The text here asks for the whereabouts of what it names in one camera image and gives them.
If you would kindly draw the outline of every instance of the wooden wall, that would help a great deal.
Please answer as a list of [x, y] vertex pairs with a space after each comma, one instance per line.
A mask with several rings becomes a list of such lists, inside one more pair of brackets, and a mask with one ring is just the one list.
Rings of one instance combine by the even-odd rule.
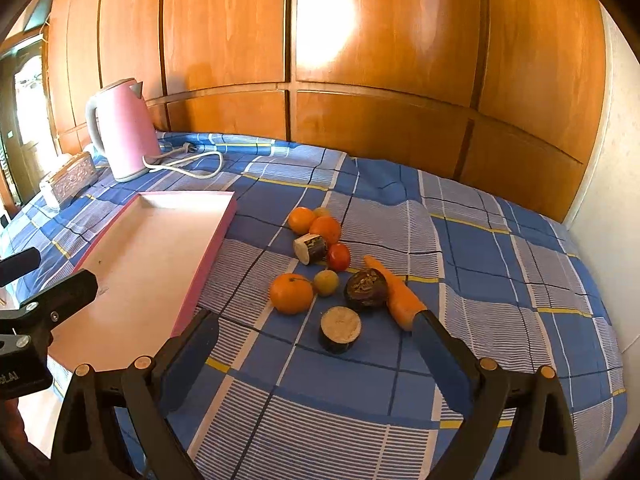
[[158, 128], [388, 158], [561, 220], [604, 97], [597, 0], [54, 0], [60, 144], [133, 76]]

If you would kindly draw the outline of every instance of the metal screw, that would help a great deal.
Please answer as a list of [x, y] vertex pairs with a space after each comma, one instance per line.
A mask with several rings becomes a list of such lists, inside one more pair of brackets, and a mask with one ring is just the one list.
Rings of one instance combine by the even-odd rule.
[[23, 335], [18, 338], [18, 341], [15, 342], [15, 345], [18, 348], [24, 348], [31, 342], [31, 338], [28, 335]]
[[150, 364], [151, 364], [151, 357], [147, 357], [146, 355], [143, 355], [142, 357], [137, 358], [133, 363], [133, 365], [138, 370], [144, 370], [145, 368], [149, 368]]
[[91, 370], [89, 365], [79, 365], [78, 368], [76, 368], [76, 375], [78, 377], [84, 377], [89, 373], [89, 370]]
[[483, 357], [482, 359], [480, 359], [480, 366], [482, 367], [482, 370], [492, 372], [498, 367], [498, 363], [490, 357]]
[[553, 379], [556, 376], [556, 371], [551, 366], [543, 366], [540, 368], [540, 373], [547, 379]]

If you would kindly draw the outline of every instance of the doorway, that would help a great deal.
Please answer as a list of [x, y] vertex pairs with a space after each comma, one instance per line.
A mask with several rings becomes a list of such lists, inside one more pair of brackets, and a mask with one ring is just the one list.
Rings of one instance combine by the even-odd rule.
[[26, 203], [58, 158], [42, 84], [41, 41], [0, 60], [0, 136], [20, 202]]

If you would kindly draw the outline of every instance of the orange carrot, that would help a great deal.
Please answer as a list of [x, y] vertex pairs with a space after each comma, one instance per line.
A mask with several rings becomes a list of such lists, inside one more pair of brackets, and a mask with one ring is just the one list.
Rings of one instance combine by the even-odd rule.
[[379, 270], [385, 277], [386, 284], [389, 287], [389, 298], [386, 302], [389, 313], [402, 330], [410, 332], [412, 323], [414, 322], [414, 316], [421, 310], [427, 310], [424, 303], [404, 284], [402, 278], [389, 271], [373, 256], [366, 254], [364, 256], [364, 263], [367, 267]]

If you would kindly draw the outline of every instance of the orange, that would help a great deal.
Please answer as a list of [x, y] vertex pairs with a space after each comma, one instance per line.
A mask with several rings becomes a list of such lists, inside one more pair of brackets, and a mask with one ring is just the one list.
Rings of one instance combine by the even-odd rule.
[[300, 274], [281, 274], [271, 282], [269, 299], [283, 314], [299, 314], [308, 310], [314, 300], [311, 282]]
[[316, 219], [316, 214], [308, 207], [297, 207], [291, 213], [287, 222], [289, 227], [297, 235], [306, 235], [309, 232], [309, 227]]
[[328, 245], [332, 245], [340, 239], [342, 228], [335, 218], [319, 216], [311, 224], [309, 234], [320, 235]]

